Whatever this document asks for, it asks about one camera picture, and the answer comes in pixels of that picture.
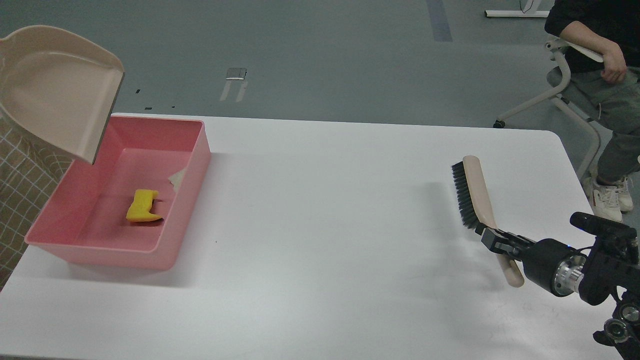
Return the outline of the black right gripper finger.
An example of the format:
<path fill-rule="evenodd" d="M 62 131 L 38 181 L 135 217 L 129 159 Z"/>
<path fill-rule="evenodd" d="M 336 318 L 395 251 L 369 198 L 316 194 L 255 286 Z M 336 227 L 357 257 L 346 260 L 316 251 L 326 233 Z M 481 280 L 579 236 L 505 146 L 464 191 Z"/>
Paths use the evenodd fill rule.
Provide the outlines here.
<path fill-rule="evenodd" d="M 537 243 L 523 235 L 503 231 L 500 228 L 485 227 L 480 235 L 482 244 L 489 251 L 525 251 Z"/>
<path fill-rule="evenodd" d="M 481 242 L 492 253 L 505 255 L 516 261 L 522 260 L 521 253 L 526 248 L 526 239 L 519 235 L 506 237 L 503 235 L 483 235 Z"/>

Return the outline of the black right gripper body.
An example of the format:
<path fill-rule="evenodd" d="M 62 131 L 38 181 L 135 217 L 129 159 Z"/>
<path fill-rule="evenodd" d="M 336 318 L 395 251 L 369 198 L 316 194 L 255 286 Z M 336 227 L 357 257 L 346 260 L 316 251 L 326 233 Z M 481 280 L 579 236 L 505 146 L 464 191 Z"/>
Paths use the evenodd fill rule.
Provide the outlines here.
<path fill-rule="evenodd" d="M 558 240 L 546 238 L 519 253 L 526 278 L 556 297 L 578 294 L 587 256 Z"/>

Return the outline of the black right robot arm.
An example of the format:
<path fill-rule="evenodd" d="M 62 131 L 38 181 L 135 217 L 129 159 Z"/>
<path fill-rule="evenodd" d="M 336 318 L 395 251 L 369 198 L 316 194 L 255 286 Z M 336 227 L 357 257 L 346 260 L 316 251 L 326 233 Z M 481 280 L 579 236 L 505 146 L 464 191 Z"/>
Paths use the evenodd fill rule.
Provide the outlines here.
<path fill-rule="evenodd" d="M 639 241 L 626 224 L 584 212 L 574 212 L 570 224 L 594 235 L 588 254 L 552 238 L 534 242 L 484 223 L 475 232 L 492 253 L 519 261 L 528 278 L 556 297 L 571 294 L 588 305 L 613 298 L 615 308 L 596 342 L 614 347 L 624 360 L 637 360 L 639 350 Z"/>

